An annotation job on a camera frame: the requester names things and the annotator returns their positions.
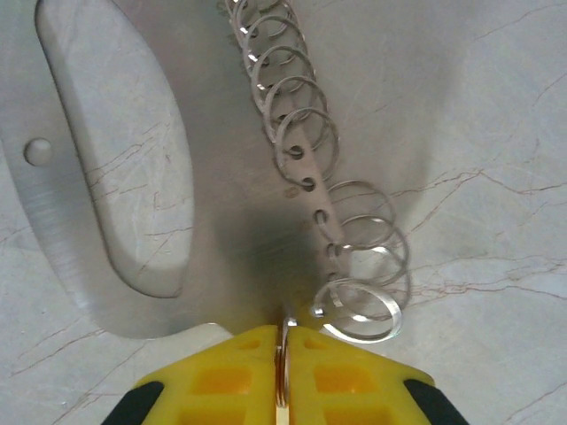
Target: metal ring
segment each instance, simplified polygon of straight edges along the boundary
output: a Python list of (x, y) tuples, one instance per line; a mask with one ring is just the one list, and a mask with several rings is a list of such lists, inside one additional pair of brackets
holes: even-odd
[[(370, 182), (366, 182), (364, 180), (347, 180), (347, 181), (344, 181), (344, 182), (335, 183), (329, 188), (329, 194), (331, 195), (333, 192), (340, 190), (340, 189), (343, 189), (347, 186), (360, 186), (364, 189), (368, 189), (368, 190), (371, 190), (373, 192), (373, 193), (365, 193), (365, 194), (361, 194), (361, 195), (356, 195), (357, 197), (374, 196), (374, 195), (378, 195), (378, 196), (382, 197), (384, 199), (384, 203), (379, 205), (377, 207), (377, 209), (380, 209), (382, 207), (382, 205), (386, 205), (387, 209), (388, 209), (388, 215), (389, 216), (385, 217), (385, 218), (392, 223), (394, 223), (396, 221), (396, 212), (394, 211), (390, 197)], [(342, 202), (346, 199), (347, 198), (339, 199), (339, 200), (336, 200), (336, 201), (333, 201), (331, 199), (331, 203), (337, 204), (337, 203)]]
[[(339, 338), (348, 341), (349, 343), (355, 344), (375, 344), (386, 341), (387, 339), (393, 338), (394, 336), (398, 335), (401, 331), (401, 309), (395, 299), (393, 299), (389, 294), (387, 294), (383, 290), (379, 290), (376, 288), (372, 288), (367, 282), (360, 280), (360, 279), (353, 279), (353, 278), (345, 278), (345, 279), (337, 279), (336, 281), (330, 281), (325, 283), (319, 291), (315, 294), (314, 303), (312, 306), (312, 314), (315, 317), (324, 317), (325, 311), (323, 309), (323, 298), (325, 297), (326, 293), (331, 290), (335, 290), (340, 286), (348, 286), (349, 288), (355, 290), (361, 290), (364, 292), (368, 292), (370, 295), (379, 299), (385, 307), (390, 312), (392, 316), (392, 326), (389, 330), (385, 332), (381, 332), (375, 335), (361, 335), (355, 332), (350, 332), (345, 329), (339, 329), (333, 326), (331, 323), (326, 323), (323, 325), (325, 329), (327, 329), (331, 334), (334, 336), (338, 336)], [(368, 320), (368, 316), (362, 315), (366, 320), (365, 321), (374, 321)]]
[[(299, 57), (299, 59), (301, 59), (301, 61), (307, 67), (307, 71), (309, 73), (310, 78), (306, 77), (304, 75), (293, 75), (293, 76), (290, 76), (290, 77), (285, 77), (282, 80), (280, 80), (278, 83), (274, 84), (269, 89), (268, 93), (266, 94), (266, 98), (264, 100), (262, 100), (260, 93), (262, 91), (266, 90), (266, 88), (260, 84), (260, 71), (261, 71), (261, 68), (262, 68), (262, 63), (270, 54), (272, 54), (276, 50), (287, 50), (287, 51), (291, 52), (292, 55), (296, 55), (297, 57)], [(262, 53), (262, 55), (254, 63), (254, 66), (252, 68), (252, 75), (250, 77), (252, 98), (254, 99), (254, 103), (258, 107), (258, 110), (262, 113), (262, 115), (265, 115), (266, 110), (271, 109), (271, 105), (274, 102), (274, 98), (276, 97), (276, 93), (282, 87), (282, 85), (284, 85), (286, 82), (289, 82), (289, 81), (299, 81), (299, 84), (297, 84), (295, 87), (293, 87), (290, 90), (290, 93), (292, 93), (293, 91), (296, 91), (303, 84), (308, 84), (308, 85), (314, 87), (315, 89), (318, 89), (318, 92), (322, 95), (322, 98), (324, 99), (323, 106), (326, 108), (327, 98), (322, 93), (322, 90), (319, 88), (319, 86), (317, 86), (317, 84), (315, 83), (314, 78), (315, 78), (315, 70), (313, 68), (313, 65), (311, 64), (311, 61), (309, 60), (309, 58), (301, 50), (297, 50), (293, 47), (288, 47), (288, 46), (275, 46), (275, 47), (272, 47), (272, 48), (266, 50), (264, 53)], [(270, 91), (272, 91), (272, 89), (274, 89), (274, 91), (273, 91), (273, 94), (272, 94), (270, 101), (269, 101), (269, 104), (268, 104), (268, 95), (269, 95)], [(268, 122), (270, 124), (268, 124), (266, 126), (266, 120), (264, 120), (264, 126), (266, 127), (267, 132), (268, 132), (269, 128), (272, 128), (271, 127), (271, 117), (270, 117), (270, 120)]]
[[(254, 65), (254, 69), (252, 70), (252, 81), (254, 80), (254, 77), (256, 75), (256, 73), (260, 72), (260, 67)], [(272, 127), (272, 104), (274, 103), (274, 100), (277, 96), (278, 90), (287, 82), (290, 81), (300, 81), (302, 83), (305, 83), (306, 85), (308, 85), (309, 87), (311, 87), (312, 89), (314, 89), (314, 94), (312, 95), (312, 99), (313, 98), (319, 98), (321, 99), (321, 104), (322, 104), (322, 111), (324, 111), (325, 113), (329, 113), (329, 106), (327, 105), (327, 97), (325, 96), (325, 94), (323, 93), (323, 91), (321, 90), (321, 88), (317, 85), (317, 83), (309, 78), (306, 77), (304, 75), (293, 75), (291, 77), (285, 77), (282, 80), (280, 80), (278, 83), (274, 84), (270, 90), (268, 91), (268, 94), (266, 95), (266, 98), (262, 101), (260, 98), (260, 89), (256, 87), (256, 89), (254, 89), (254, 84), (252, 83), (252, 96), (254, 97), (254, 101), (256, 102), (256, 105), (259, 106), (260, 111), (262, 112), (262, 118), (264, 120), (264, 128), (266, 129), (266, 134), (268, 135), (268, 138), (270, 140), (270, 142), (275, 143), (276, 142), (276, 131), (274, 130), (274, 128)], [(307, 112), (305, 114), (305, 117), (299, 117), (300, 120), (303, 120), (304, 118), (309, 116), (309, 112)], [(319, 139), (314, 143), (314, 145), (312, 146), (312, 149), (317, 149), (322, 142), (322, 137), (319, 137)]]
[[(386, 285), (392, 284), (394, 282), (397, 282), (401, 278), (401, 276), (403, 276), (404, 274), (407, 273), (407, 270), (408, 270), (408, 262), (409, 262), (408, 241), (406, 240), (405, 237), (403, 237), (403, 234), (401, 234), (401, 231), (398, 228), (394, 228), (394, 234), (401, 241), (402, 250), (403, 250), (403, 253), (402, 253), (401, 256), (398, 255), (396, 252), (394, 252), (390, 247), (384, 246), (384, 245), (375, 246), (375, 247), (370, 248), (368, 250), (359, 250), (360, 252), (375, 251), (375, 252), (378, 252), (380, 254), (386, 254), (389, 257), (393, 258), (393, 260), (397, 263), (398, 271), (395, 272), (391, 277), (388, 277), (387, 279), (380, 279), (379, 276), (365, 278), (365, 279), (372, 281), (373, 283), (375, 283), (379, 286), (386, 286)], [(335, 265), (337, 266), (338, 271), (341, 274), (347, 274), (347, 272), (344, 269), (342, 269), (340, 262), (338, 261), (338, 255), (335, 252), (335, 250), (330, 250), (328, 252), (328, 255), (329, 255), (329, 259), (333, 263), (335, 263)]]
[[(307, 45), (305, 44), (305, 39), (303, 37), (303, 33), (301, 33), (301, 31), (299, 30), (299, 27), (291, 20), (287, 19), (287, 18), (282, 18), (280, 16), (277, 15), (268, 15), (268, 16), (264, 16), (258, 20), (256, 20), (256, 22), (254, 22), (250, 28), (248, 29), (248, 33), (245, 34), (245, 38), (242, 42), (242, 59), (245, 63), (245, 70), (248, 73), (248, 76), (252, 78), (252, 69), (253, 69), (253, 65), (251, 63), (251, 61), (253, 61), (252, 58), (255, 58), (255, 56), (252, 54), (252, 51), (250, 50), (250, 41), (252, 39), (252, 33), (254, 30), (256, 30), (256, 28), (258, 27), (259, 24), (261, 24), (262, 22), (265, 22), (266, 20), (277, 20), (280, 22), (284, 22), (287, 23), (291, 28), (293, 28), (297, 33), (298, 33), (298, 46), (293, 47), (293, 46), (286, 46), (285, 44), (278, 44), (277, 46), (274, 46), (268, 50), (266, 50), (266, 52), (262, 55), (260, 55), (261, 57), (264, 57), (264, 59), (266, 59), (266, 57), (276, 51), (276, 50), (288, 50), (288, 49), (282, 49), (283, 47), (287, 47), (289, 49), (294, 49), (296, 51), (300, 51), (303, 54), (304, 57), (304, 62), (307, 61), (307, 63), (310, 65), (310, 69), (313, 71), (313, 74), (315, 74), (315, 70), (313, 69), (313, 66), (311, 66), (311, 61), (309, 60), (309, 58), (307, 57)], [(258, 58), (256, 58), (255, 62), (260, 62), (261, 64), (264, 62), (264, 60), (259, 60)], [(290, 62), (290, 59), (283, 61), (282, 63), (280, 63), (280, 65), (284, 65)]]
[[(406, 296), (401, 300), (401, 302), (396, 301), (398, 303), (398, 305), (400, 306), (400, 310), (403, 310), (404, 308), (406, 308), (408, 306), (409, 299), (411, 299), (411, 274), (410, 274), (408, 268), (404, 267), (401, 264), (403, 262), (403, 259), (401, 259), (398, 254), (396, 254), (395, 252), (392, 252), (392, 256), (393, 256), (394, 260), (397, 261), (398, 265), (400, 266), (400, 269), (399, 269), (398, 273), (396, 274), (397, 276), (395, 278), (394, 277), (388, 278), (385, 281), (380, 281), (379, 278), (369, 278), (368, 282), (371, 286), (382, 288), (383, 290), (385, 290), (387, 292), (387, 290), (385, 289), (386, 286), (392, 285), (392, 284), (398, 282), (400, 280), (400, 278), (403, 277), (405, 279), (404, 287), (406, 288)], [(338, 270), (340, 272), (342, 272), (343, 275), (345, 275), (344, 271), (340, 268), (340, 266), (338, 267)], [(364, 321), (381, 321), (381, 320), (384, 319), (383, 315), (368, 316), (367, 314), (362, 314), (361, 312), (358, 312), (356, 310), (356, 308), (352, 308), (348, 303), (345, 303), (341, 299), (338, 292), (336, 292), (335, 290), (330, 291), (330, 298), (331, 298), (332, 303), (335, 307), (346, 309), (350, 313), (351, 316), (356, 315), (358, 317), (364, 317), (364, 318), (366, 318), (366, 320), (364, 320)]]
[[(326, 220), (323, 217), (321, 217), (321, 214), (315, 215), (315, 223), (317, 224), (317, 227), (321, 231), (321, 234), (325, 236), (325, 238), (329, 242), (334, 243), (335, 245), (338, 245), (342, 249), (347, 251), (372, 250), (374, 248), (381, 246), (384, 242), (390, 239), (392, 235), (396, 232), (396, 227), (394, 227), (394, 225), (389, 220), (385, 220), (382, 217), (373, 214), (361, 214), (361, 215), (355, 215), (353, 217), (349, 217), (348, 219), (344, 220), (341, 223), (341, 228), (357, 220), (371, 220), (374, 222), (382, 222), (388, 227), (388, 231), (385, 233), (384, 236), (381, 236), (380, 238), (372, 241), (371, 243), (349, 243), (347, 241), (340, 241), (337, 238), (333, 237), (333, 235), (327, 229)], [(402, 234), (400, 234), (400, 239), (405, 239)]]
[(327, 169), (325, 169), (322, 172), (322, 179), (324, 181), (327, 181), (327, 180), (329, 180), (329, 178), (332, 176), (333, 172), (335, 171), (335, 167), (337, 166), (337, 162), (338, 162), (338, 152), (339, 152), (338, 130), (337, 130), (337, 126), (336, 126), (335, 122), (330, 118), (330, 116), (327, 113), (321, 111), (320, 109), (314, 108), (312, 106), (296, 109), (295, 111), (288, 113), (286, 115), (285, 119), (283, 119), (282, 123), (280, 124), (279, 128), (276, 131), (276, 142), (274, 143), (275, 153), (276, 153), (276, 165), (279, 168), (282, 175), (287, 180), (289, 180), (290, 182), (294, 182), (296, 184), (301, 184), (297, 180), (290, 177), (289, 174), (287, 173), (286, 169), (285, 169), (284, 138), (285, 138), (285, 132), (287, 130), (287, 127), (291, 124), (291, 122), (297, 116), (299, 116), (300, 114), (302, 114), (304, 112), (312, 112), (312, 113), (319, 115), (321, 118), (323, 118), (325, 120), (325, 122), (327, 123), (327, 126), (330, 128), (330, 131), (333, 134), (333, 141), (334, 142), (333, 142), (333, 146), (332, 146), (332, 156), (331, 156), (331, 159), (330, 159), (330, 163), (329, 163), (329, 166), (327, 167)]
[(234, 15), (234, 8), (238, 5), (238, 2), (242, 2), (242, 1), (246, 1), (246, 0), (236, 0), (236, 2), (233, 0), (224, 0), (224, 6), (226, 7), (227, 12), (229, 13), (231, 24)]
[(298, 326), (295, 319), (286, 318), (278, 331), (276, 346), (276, 403), (287, 407), (290, 400), (290, 352), (287, 349), (290, 327)]
[[(244, 23), (242, 22), (242, 12), (245, 8), (245, 4), (248, 1), (249, 0), (239, 0), (238, 3), (236, 4), (236, 6), (233, 8), (232, 15), (231, 15), (232, 16), (232, 22), (231, 22), (232, 23), (232, 29), (234, 31), (235, 37), (237, 38), (237, 41), (238, 41), (238, 44), (240, 45), (240, 47), (244, 47), (245, 36), (248, 33), (252, 33), (256, 29), (256, 27), (253, 27), (254, 24), (252, 24), (248, 29), (246, 29)], [(257, 5), (256, 10), (257, 10), (258, 13), (269, 12), (269, 11), (272, 11), (273, 9), (275, 9), (279, 4), (282, 5), (286, 10), (286, 16), (285, 17), (272, 14), (272, 15), (260, 17), (254, 23), (258, 22), (258, 20), (260, 20), (260, 19), (263, 19), (263, 21), (264, 20), (277, 20), (277, 21), (281, 22), (280, 27), (274, 33), (268, 34), (269, 38), (276, 38), (279, 35), (281, 35), (290, 26), (290, 23), (296, 28), (296, 32), (299, 34), (299, 36), (303, 37), (303, 34), (301, 34), (301, 31), (299, 30), (299, 28), (296, 25), (297, 17), (295, 16), (295, 12), (287, 4), (287, 2), (280, 0), (280, 1), (274, 2), (270, 6), (263, 8), (263, 9), (261, 9)]]

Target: stainless steel surface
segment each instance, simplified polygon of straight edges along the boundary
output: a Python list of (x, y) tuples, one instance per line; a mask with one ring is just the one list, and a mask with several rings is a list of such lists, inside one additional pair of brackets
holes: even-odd
[[(226, 16), (212, 2), (115, 3), (154, 52), (183, 118), (195, 182), (190, 262), (167, 297), (120, 278), (37, 37), (36, 0), (10, 0), (0, 16), (9, 28), (0, 32), (0, 137), (19, 199), (67, 292), (102, 328), (129, 337), (203, 322), (240, 332), (287, 315), (320, 327), (307, 312), (329, 260), (313, 211), (330, 211), (328, 194), (309, 150), (293, 171), (308, 173), (313, 191), (276, 171)], [(53, 149), (42, 166), (24, 158), (36, 138)]]

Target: marble surface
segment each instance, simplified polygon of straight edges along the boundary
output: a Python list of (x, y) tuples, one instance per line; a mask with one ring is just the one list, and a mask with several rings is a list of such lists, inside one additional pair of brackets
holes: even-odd
[[(343, 137), (340, 176), (392, 194), (412, 247), (402, 333), (471, 424), (567, 417), (567, 3), (306, 0), (294, 6)], [(123, 273), (190, 254), (183, 126), (155, 59), (107, 2), (45, 2), (39, 27)], [(80, 312), (42, 255), (0, 154), (0, 412), (99, 423), (141, 376), (229, 337), (128, 340)]]

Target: oval recess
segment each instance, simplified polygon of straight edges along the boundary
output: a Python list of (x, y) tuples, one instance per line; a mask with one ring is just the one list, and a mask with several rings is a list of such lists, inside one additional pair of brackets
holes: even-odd
[(190, 254), (193, 183), (161, 67), (112, 2), (43, 1), (36, 26), (109, 260), (133, 289), (175, 297)]

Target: keyring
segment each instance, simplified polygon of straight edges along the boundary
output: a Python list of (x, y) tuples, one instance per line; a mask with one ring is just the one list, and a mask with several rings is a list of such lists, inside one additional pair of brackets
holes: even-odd
[(394, 223), (396, 221), (396, 212), (394, 211), (390, 197), (388, 197), (382, 190), (378, 189), (372, 183), (366, 182), (364, 180), (347, 180), (347, 181), (344, 181), (344, 182), (339, 182), (339, 183), (333, 184), (329, 188), (329, 195), (331, 196), (330, 202), (332, 204), (339, 204), (340, 202), (347, 200), (349, 197), (334, 200), (332, 198), (333, 193), (337, 192), (341, 189), (344, 189), (346, 187), (356, 187), (356, 186), (364, 188), (364, 189), (368, 189), (368, 190), (371, 191), (371, 193), (362, 193), (362, 194), (359, 194), (359, 195), (354, 195), (353, 197), (379, 196), (384, 200), (384, 202), (382, 204), (378, 204), (376, 209), (372, 209), (370, 211), (365, 211), (363, 213), (368, 213), (368, 214), (375, 213), (375, 210), (381, 210), (382, 206), (386, 205), (387, 212), (386, 212), (385, 216), (382, 213), (376, 214), (376, 215), (380, 215), (380, 217), (390, 221), (391, 223)]
[[(350, 218), (344, 220), (341, 223), (341, 228), (343, 228), (344, 226), (346, 226), (349, 223), (352, 223), (354, 221), (370, 220), (370, 221), (373, 221), (375, 223), (384, 223), (388, 227), (388, 231), (385, 233), (385, 235), (381, 236), (380, 238), (378, 238), (374, 241), (372, 241), (371, 243), (349, 243), (347, 241), (339, 241), (338, 239), (333, 237), (333, 235), (331, 234), (331, 232), (327, 228), (327, 216), (326, 216), (326, 214), (327, 213), (324, 210), (317, 210), (315, 212), (315, 223), (317, 224), (317, 227), (321, 231), (322, 235), (325, 236), (325, 238), (329, 242), (340, 247), (341, 250), (369, 251), (369, 250), (372, 250), (374, 248), (379, 247), (384, 242), (388, 241), (388, 239), (390, 239), (394, 233), (396, 233), (396, 227), (394, 227), (393, 224), (390, 221), (385, 220), (382, 217), (377, 216), (377, 215), (362, 214), (362, 215), (355, 215), (353, 217), (350, 217)], [(400, 240), (405, 241), (405, 238), (403, 237), (403, 235), (401, 234), (400, 231), (398, 231), (398, 235), (400, 236)]]
[(305, 108), (299, 108), (296, 109), (293, 112), (288, 113), (285, 118), (283, 119), (282, 123), (280, 124), (280, 126), (277, 129), (276, 132), (276, 143), (274, 143), (274, 151), (276, 154), (276, 165), (278, 167), (278, 169), (280, 170), (280, 173), (282, 173), (283, 177), (287, 180), (289, 180), (290, 182), (294, 182), (298, 185), (303, 186), (303, 184), (301, 183), (301, 181), (298, 181), (296, 179), (294, 179), (293, 177), (291, 177), (288, 173), (287, 170), (285, 168), (285, 156), (284, 156), (284, 138), (285, 138), (285, 132), (287, 130), (287, 127), (291, 124), (291, 122), (300, 114), (305, 113), (305, 112), (312, 112), (315, 113), (317, 115), (319, 115), (321, 118), (323, 118), (327, 124), (327, 126), (330, 128), (330, 131), (333, 134), (333, 146), (332, 146), (332, 156), (330, 159), (330, 163), (327, 166), (327, 168), (322, 171), (322, 179), (324, 181), (329, 180), (329, 178), (332, 176), (335, 167), (337, 166), (337, 162), (338, 162), (338, 142), (339, 142), (339, 138), (338, 138), (338, 130), (337, 130), (337, 126), (334, 123), (334, 121), (330, 118), (329, 115), (327, 115), (325, 112), (321, 111), (320, 109), (314, 108), (312, 106), (308, 106)]
[[(372, 288), (372, 286), (368, 282), (360, 279), (353, 279), (350, 277), (327, 282), (319, 289), (319, 291), (315, 294), (314, 303), (311, 308), (311, 312), (314, 317), (322, 318), (326, 315), (326, 312), (323, 309), (323, 299), (327, 292), (336, 290), (340, 286), (347, 286), (348, 288), (352, 288), (354, 290), (368, 292), (370, 295), (379, 299), (386, 306), (388, 312), (390, 312), (390, 315), (392, 316), (392, 326), (385, 332), (366, 336), (357, 334), (355, 332), (350, 332), (345, 329), (339, 329), (333, 326), (331, 323), (324, 324), (323, 327), (327, 329), (332, 335), (342, 338), (349, 343), (375, 344), (393, 338), (400, 333), (402, 323), (401, 309), (396, 300), (383, 290)], [(363, 321), (375, 321), (369, 319), (368, 316), (364, 316), (363, 314), (361, 315), (361, 317), (364, 319)]]
[[(266, 52), (264, 52), (262, 55), (260, 55), (261, 57), (264, 57), (263, 60), (259, 60), (257, 59), (253, 54), (252, 51), (250, 50), (250, 41), (252, 39), (252, 34), (253, 32), (256, 30), (256, 28), (258, 28), (258, 26), (262, 23), (265, 22), (267, 20), (276, 20), (279, 22), (283, 22), (286, 25), (289, 25), (291, 28), (293, 28), (296, 33), (298, 34), (298, 46), (296, 47), (292, 47), (292, 46), (286, 46), (284, 44), (278, 44), (277, 46), (274, 46), (268, 50), (266, 50)], [(299, 30), (299, 27), (297, 25), (295, 25), (295, 23), (287, 18), (282, 18), (280, 16), (275, 16), (275, 15), (268, 15), (268, 16), (264, 16), (260, 19), (258, 19), (256, 22), (254, 22), (252, 24), (252, 26), (248, 29), (248, 32), (245, 34), (244, 40), (242, 42), (242, 59), (245, 63), (245, 70), (248, 73), (249, 77), (252, 77), (252, 61), (254, 61), (254, 59), (256, 58), (256, 60), (254, 62), (260, 62), (261, 64), (264, 62), (264, 60), (266, 59), (266, 57), (272, 53), (273, 51), (276, 50), (287, 50), (287, 49), (282, 49), (283, 47), (288, 47), (290, 49), (294, 49), (294, 50), (298, 50), (301, 53), (303, 53), (303, 57), (305, 58), (305, 60), (311, 64), (311, 62), (309, 61), (309, 59), (307, 58), (307, 45), (305, 44), (305, 39), (303, 38), (303, 34), (301, 33), (301, 31)], [(289, 63), (291, 60), (293, 59), (293, 55), (290, 55), (289, 58), (287, 58), (286, 60), (280, 62), (280, 65), (285, 65), (287, 63)]]
[[(402, 255), (398, 255), (396, 252), (394, 252), (392, 248), (388, 246), (377, 246), (374, 248), (370, 248), (369, 250), (359, 250), (360, 252), (374, 251), (374, 252), (378, 252), (379, 254), (386, 255), (387, 257), (392, 258), (393, 261), (398, 265), (398, 270), (395, 273), (393, 273), (391, 277), (388, 277), (387, 279), (381, 279), (380, 276), (365, 278), (365, 280), (372, 281), (373, 284), (375, 285), (386, 286), (395, 283), (401, 278), (401, 276), (406, 274), (408, 271), (408, 262), (409, 262), (408, 242), (406, 241), (406, 238), (403, 237), (401, 231), (398, 228), (394, 228), (394, 234), (401, 241)], [(336, 265), (338, 271), (342, 275), (347, 273), (341, 266), (340, 261), (338, 261), (339, 254), (337, 253), (336, 249), (328, 249), (327, 255), (329, 256), (330, 261), (332, 261)]]
[[(258, 107), (258, 110), (262, 113), (262, 115), (264, 115), (264, 123), (266, 123), (265, 121), (265, 114), (266, 114), (266, 110), (271, 109), (271, 105), (274, 102), (274, 98), (276, 97), (276, 93), (277, 91), (286, 83), (289, 81), (299, 81), (299, 84), (296, 84), (293, 88), (291, 88), (289, 90), (290, 93), (297, 91), (297, 89), (299, 89), (301, 86), (303, 86), (303, 84), (308, 84), (309, 86), (313, 87), (315, 90), (317, 90), (317, 93), (322, 94), (322, 90), (319, 88), (319, 86), (317, 86), (317, 84), (315, 83), (314, 79), (315, 79), (315, 70), (313, 68), (313, 65), (311, 64), (311, 61), (309, 61), (309, 58), (301, 51), (301, 50), (297, 50), (293, 47), (288, 47), (288, 46), (276, 46), (279, 48), (274, 48), (272, 47), (271, 49), (266, 50), (264, 53), (262, 53), (262, 55), (258, 58), (258, 60), (254, 63), (254, 66), (252, 67), (252, 75), (250, 77), (250, 84), (251, 84), (251, 89), (252, 89), (252, 98), (254, 99), (254, 103), (256, 104), (256, 106)], [(260, 84), (260, 71), (262, 69), (262, 64), (264, 62), (264, 60), (274, 51), (276, 50), (287, 50), (289, 52), (292, 53), (292, 55), (296, 55), (299, 59), (301, 59), (301, 61), (303, 62), (303, 64), (307, 67), (307, 72), (308, 72), (308, 77), (304, 76), (304, 75), (292, 75), (290, 77), (285, 77), (282, 80), (280, 80), (278, 83), (276, 83), (275, 85), (273, 85), (272, 87), (269, 88), (268, 93), (266, 94), (266, 98), (264, 100), (262, 100), (261, 98), (261, 91), (266, 90), (265, 87), (263, 87)], [(268, 95), (270, 93), (270, 91), (273, 91), (273, 94), (270, 98), (270, 101), (268, 103)], [(322, 95), (322, 98), (324, 99), (324, 104), (323, 106), (326, 108), (327, 107), (327, 98), (325, 97), (325, 95)], [(271, 117), (270, 120), (268, 121), (270, 124), (269, 126), (266, 127), (266, 129), (268, 128), (272, 128), (271, 127)], [(276, 131), (273, 131), (273, 136), (270, 137), (270, 140), (272, 141), (272, 143), (274, 143), (273, 138), (276, 137)]]
[[(256, 76), (257, 73), (260, 73), (260, 67), (254, 65), (254, 68), (252, 70), (252, 81), (254, 81), (254, 78)], [(274, 128), (272, 127), (272, 104), (274, 103), (274, 99), (276, 98), (278, 91), (280, 90), (280, 88), (287, 82), (289, 81), (301, 81), (302, 83), (305, 83), (306, 85), (308, 85), (309, 87), (311, 87), (312, 89), (314, 89), (314, 94), (312, 95), (312, 99), (314, 98), (319, 98), (321, 99), (321, 104), (322, 104), (322, 111), (325, 113), (329, 113), (329, 107), (327, 105), (327, 97), (325, 96), (325, 94), (323, 93), (323, 91), (321, 90), (321, 88), (317, 85), (317, 83), (309, 77), (306, 77), (304, 75), (293, 75), (291, 77), (285, 77), (284, 79), (282, 79), (281, 81), (279, 81), (277, 84), (273, 85), (268, 94), (266, 95), (266, 98), (264, 99), (263, 103), (260, 99), (260, 90), (257, 87), (256, 84), (256, 88), (254, 88), (254, 83), (252, 83), (252, 96), (254, 97), (254, 101), (256, 101), (256, 105), (259, 105), (259, 109), (262, 112), (262, 117), (264, 119), (264, 128), (266, 129), (266, 133), (268, 134), (268, 138), (272, 143), (276, 142), (276, 131), (274, 130)], [(299, 117), (300, 120), (303, 120), (304, 118), (306, 118), (309, 115), (309, 112), (306, 112), (305, 117)], [(322, 143), (322, 139), (324, 134), (326, 133), (325, 130), (322, 131), (322, 135), (319, 137), (319, 139), (317, 139), (317, 141), (312, 145), (311, 149), (317, 149), (321, 143)]]
[(290, 352), (287, 349), (287, 338), (290, 327), (298, 326), (293, 318), (286, 318), (278, 331), (276, 346), (276, 403), (279, 407), (287, 407), (290, 400)]
[[(245, 8), (245, 5), (248, 3), (248, 1), (249, 0), (239, 0), (238, 3), (236, 4), (236, 6), (233, 8), (232, 13), (231, 13), (232, 29), (234, 31), (235, 37), (237, 38), (238, 44), (240, 45), (241, 48), (244, 48), (244, 42), (245, 42), (246, 35), (248, 33), (253, 33), (253, 31), (256, 30), (256, 27), (252, 28), (252, 26), (250, 26), (250, 28), (246, 29), (245, 24), (242, 21), (242, 12)], [(264, 22), (266, 20), (276, 20), (276, 21), (281, 22), (281, 24), (282, 24), (274, 33), (268, 34), (268, 37), (269, 38), (278, 37), (288, 28), (289, 25), (292, 25), (292, 27), (295, 27), (296, 33), (300, 37), (302, 37), (303, 34), (301, 34), (301, 31), (299, 30), (298, 26), (296, 25), (297, 17), (295, 16), (295, 12), (284, 0), (273, 2), (271, 5), (263, 8), (263, 9), (261, 9), (257, 5), (258, 6), (257, 7), (258, 13), (268, 12), (271, 9), (274, 9), (275, 7), (277, 7), (279, 4), (282, 5), (285, 8), (285, 11), (286, 11), (285, 17), (272, 14), (272, 15), (268, 15), (268, 16), (264, 16), (264, 17), (260, 18), (260, 19), (262, 19), (261, 22)]]

